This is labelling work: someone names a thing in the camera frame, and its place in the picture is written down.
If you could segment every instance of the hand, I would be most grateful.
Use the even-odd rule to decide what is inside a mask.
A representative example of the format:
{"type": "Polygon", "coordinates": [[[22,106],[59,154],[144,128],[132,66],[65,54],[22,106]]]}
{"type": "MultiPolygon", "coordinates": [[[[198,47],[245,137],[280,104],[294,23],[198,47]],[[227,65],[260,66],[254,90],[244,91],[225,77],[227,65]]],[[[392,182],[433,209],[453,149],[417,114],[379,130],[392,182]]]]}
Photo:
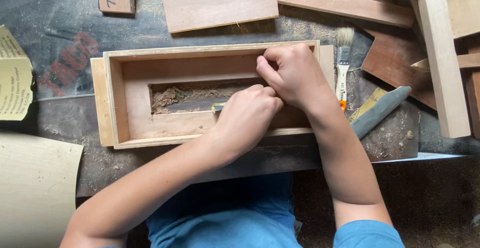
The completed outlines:
{"type": "Polygon", "coordinates": [[[282,107],[273,88],[253,85],[232,95],[209,133],[236,159],[257,145],[282,107]]]}
{"type": "Polygon", "coordinates": [[[268,48],[263,56],[257,58],[257,72],[289,105],[306,113],[332,106],[340,107],[320,64],[304,43],[268,48]],[[278,71],[268,61],[275,61],[278,71]]]}

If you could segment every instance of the person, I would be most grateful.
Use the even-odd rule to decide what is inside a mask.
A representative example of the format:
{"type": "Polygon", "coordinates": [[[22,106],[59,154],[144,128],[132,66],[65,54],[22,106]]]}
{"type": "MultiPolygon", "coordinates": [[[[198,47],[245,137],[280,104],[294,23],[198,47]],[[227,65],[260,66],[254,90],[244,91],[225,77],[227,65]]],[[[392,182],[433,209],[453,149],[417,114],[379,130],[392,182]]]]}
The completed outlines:
{"type": "Polygon", "coordinates": [[[305,112],[318,142],[335,211],[333,246],[404,247],[367,154],[309,47],[268,48],[257,58],[257,72],[269,86],[235,93],[205,134],[84,202],[61,247],[124,247],[128,231],[145,219],[151,247],[300,247],[291,173],[247,178],[244,186],[240,179],[190,185],[255,147],[284,101],[305,112]]]}

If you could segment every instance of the red paint stain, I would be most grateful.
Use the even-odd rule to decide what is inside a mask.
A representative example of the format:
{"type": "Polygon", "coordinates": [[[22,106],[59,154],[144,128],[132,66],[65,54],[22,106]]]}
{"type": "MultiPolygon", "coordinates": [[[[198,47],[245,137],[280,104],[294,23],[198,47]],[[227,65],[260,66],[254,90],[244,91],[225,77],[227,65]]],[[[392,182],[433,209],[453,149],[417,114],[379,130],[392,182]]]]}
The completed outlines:
{"type": "Polygon", "coordinates": [[[80,72],[87,67],[88,60],[99,52],[99,45],[86,32],[78,32],[73,37],[73,45],[60,51],[60,60],[53,61],[50,70],[38,79],[40,85],[47,86],[56,96],[63,96],[63,86],[70,86],[80,72]]]}

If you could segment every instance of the dark workbench surface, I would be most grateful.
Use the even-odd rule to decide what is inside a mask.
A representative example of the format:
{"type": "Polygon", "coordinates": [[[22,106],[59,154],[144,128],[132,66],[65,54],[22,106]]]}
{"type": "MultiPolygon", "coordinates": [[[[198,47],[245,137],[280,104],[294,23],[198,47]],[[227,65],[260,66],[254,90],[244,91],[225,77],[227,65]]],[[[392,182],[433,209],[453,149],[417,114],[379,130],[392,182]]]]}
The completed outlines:
{"type": "MultiPolygon", "coordinates": [[[[37,101],[25,120],[0,122],[0,128],[84,145],[77,196],[93,195],[174,147],[114,150],[100,146],[90,57],[111,50],[312,39],[335,45],[336,28],[349,24],[339,16],[280,5],[277,19],[170,35],[162,0],[135,3],[135,15],[118,15],[99,12],[97,0],[0,0],[0,24],[9,28],[32,61],[37,101]]],[[[372,37],[357,30],[352,71],[347,75],[347,115],[378,85],[392,90],[359,69],[371,44],[372,37]]],[[[403,102],[362,143],[372,161],[416,157],[418,147],[424,152],[480,153],[477,140],[441,138],[435,112],[413,99],[403,102]],[[406,138],[408,131],[413,139],[406,138]]],[[[253,151],[201,181],[319,166],[312,134],[276,136],[265,138],[253,151]]]]}

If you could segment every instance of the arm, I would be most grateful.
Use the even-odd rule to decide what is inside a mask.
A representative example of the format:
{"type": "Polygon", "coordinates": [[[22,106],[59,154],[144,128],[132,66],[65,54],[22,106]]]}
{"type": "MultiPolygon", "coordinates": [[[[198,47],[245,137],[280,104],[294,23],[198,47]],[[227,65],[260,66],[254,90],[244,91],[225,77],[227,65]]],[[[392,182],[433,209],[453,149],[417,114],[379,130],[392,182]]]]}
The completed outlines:
{"type": "Polygon", "coordinates": [[[130,172],[83,203],[73,214],[61,247],[122,247],[130,229],[196,177],[252,149],[282,106],[271,87],[254,85],[235,93],[206,134],[130,172]]]}
{"type": "Polygon", "coordinates": [[[288,104],[307,114],[332,194],[337,228],[354,220],[392,225],[367,154],[308,46],[269,48],[258,59],[257,71],[288,104]],[[278,71],[267,60],[276,61],[278,71]]]}

